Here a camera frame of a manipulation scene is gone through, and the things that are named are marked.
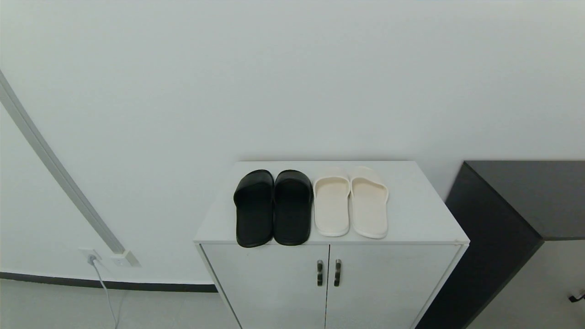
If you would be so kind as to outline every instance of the cable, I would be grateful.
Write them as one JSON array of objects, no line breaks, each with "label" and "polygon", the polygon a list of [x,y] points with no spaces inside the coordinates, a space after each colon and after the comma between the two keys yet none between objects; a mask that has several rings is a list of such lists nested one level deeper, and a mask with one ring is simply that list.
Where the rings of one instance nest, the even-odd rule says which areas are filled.
[{"label": "cable", "polygon": [[94,267],[95,273],[98,274],[99,282],[101,283],[102,287],[106,291],[106,297],[108,298],[108,305],[110,306],[110,311],[112,312],[112,317],[113,317],[113,322],[114,322],[114,329],[118,329],[118,320],[116,320],[116,316],[113,313],[112,302],[109,299],[108,288],[106,288],[106,285],[104,284],[104,281],[102,280],[102,276],[99,275],[98,268],[95,266],[95,263],[94,263],[95,260],[96,260],[96,257],[94,255],[90,255],[90,257],[88,257],[88,259],[87,259],[87,262],[91,266]]}]

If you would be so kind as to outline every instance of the cabinet handle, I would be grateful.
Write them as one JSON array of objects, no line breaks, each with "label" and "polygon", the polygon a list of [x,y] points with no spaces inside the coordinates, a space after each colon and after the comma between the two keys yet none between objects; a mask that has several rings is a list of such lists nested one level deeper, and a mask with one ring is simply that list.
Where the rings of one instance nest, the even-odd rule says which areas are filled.
[{"label": "cabinet handle", "polygon": [[585,299],[585,293],[583,295],[581,295],[581,297],[579,297],[579,298],[577,298],[575,296],[569,297],[569,300],[571,301],[571,303],[577,303],[581,299]]},{"label": "cabinet handle", "polygon": [[317,261],[317,286],[321,287],[323,285],[323,261]]},{"label": "cabinet handle", "polygon": [[335,281],[333,285],[339,287],[339,279],[341,279],[341,259],[335,260]]}]

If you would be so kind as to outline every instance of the black slipper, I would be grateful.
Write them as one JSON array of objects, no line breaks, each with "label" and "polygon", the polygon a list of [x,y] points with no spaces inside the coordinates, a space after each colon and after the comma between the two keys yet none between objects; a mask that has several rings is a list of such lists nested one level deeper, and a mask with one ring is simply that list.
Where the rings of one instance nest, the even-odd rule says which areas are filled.
[{"label": "black slipper", "polygon": [[236,204],[236,240],[245,248],[263,245],[272,239],[274,179],[264,169],[242,178],[233,203]]},{"label": "black slipper", "polygon": [[313,189],[305,174],[285,170],[274,186],[274,239],[287,246],[304,243],[311,233]]}]

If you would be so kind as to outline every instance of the floor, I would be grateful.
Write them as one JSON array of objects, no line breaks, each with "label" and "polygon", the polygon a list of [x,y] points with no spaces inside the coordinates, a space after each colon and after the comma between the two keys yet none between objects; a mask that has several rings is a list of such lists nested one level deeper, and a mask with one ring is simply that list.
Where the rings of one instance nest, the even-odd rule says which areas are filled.
[{"label": "floor", "polygon": [[[118,329],[238,328],[217,293],[109,290]],[[1,329],[113,329],[103,289],[0,280]]]}]

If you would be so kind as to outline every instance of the white slipper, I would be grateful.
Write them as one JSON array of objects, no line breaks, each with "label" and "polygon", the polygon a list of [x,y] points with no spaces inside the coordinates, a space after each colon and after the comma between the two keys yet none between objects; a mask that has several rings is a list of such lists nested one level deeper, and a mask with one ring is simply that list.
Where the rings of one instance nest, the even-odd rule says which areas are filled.
[{"label": "white slipper", "polygon": [[374,170],[361,166],[354,168],[350,186],[353,229],[364,237],[384,238],[388,234],[388,188]]},{"label": "white slipper", "polygon": [[349,179],[338,167],[329,167],[313,183],[315,225],[325,237],[340,237],[349,231]]}]

